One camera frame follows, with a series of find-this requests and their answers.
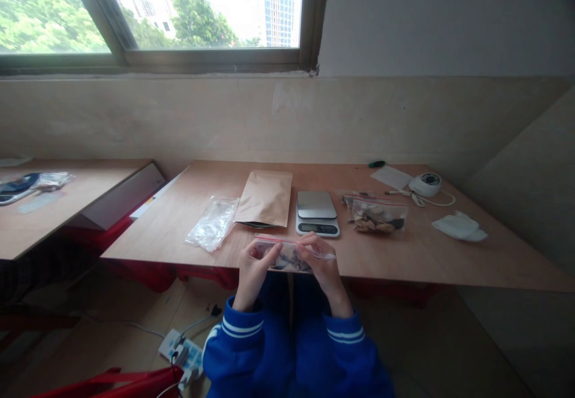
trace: table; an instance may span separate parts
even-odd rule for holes
[[[394,167],[412,176],[430,171],[425,165]],[[213,253],[185,244],[184,238],[198,222],[210,197],[240,197],[252,170],[293,173],[288,226],[266,231],[284,239],[299,237],[295,231],[298,191],[370,189],[383,195],[385,190],[390,189],[371,178],[374,170],[366,165],[195,161],[103,257],[207,267],[238,267],[238,252],[259,231],[237,224],[222,247]],[[457,202],[454,205],[427,205],[420,208],[408,197],[393,197],[397,201],[405,201],[410,207],[403,239],[356,232],[353,225],[346,223],[346,206],[332,193],[341,236],[329,242],[337,250],[341,275],[575,292],[574,278],[557,268],[449,182],[444,180],[443,188],[456,196]],[[478,221],[489,237],[479,243],[462,242],[431,226],[432,221],[455,210]]]
[[[149,159],[32,160],[16,167],[1,167],[0,178],[34,172],[67,171],[75,179],[60,190],[62,197],[33,212],[20,213],[18,208],[30,202],[34,194],[0,207],[0,259],[18,258],[150,162]]]

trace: brown paper bag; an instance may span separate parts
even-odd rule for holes
[[[292,176],[290,172],[268,170],[251,172],[234,221],[248,225],[263,223],[287,227]]]

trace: digital kitchen scale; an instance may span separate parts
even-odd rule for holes
[[[327,191],[298,191],[296,231],[304,235],[314,231],[322,237],[338,237],[337,212]]]

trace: window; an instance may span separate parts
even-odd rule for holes
[[[324,11],[325,0],[0,0],[0,75],[310,71]]]
[[[110,50],[81,0],[0,0],[0,55]]]

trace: building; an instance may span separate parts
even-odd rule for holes
[[[147,19],[168,38],[175,37],[174,24],[170,17],[175,16],[173,0],[118,0],[118,3],[134,13],[141,22]]]
[[[298,42],[294,37],[295,0],[264,0],[265,46],[290,47]]]

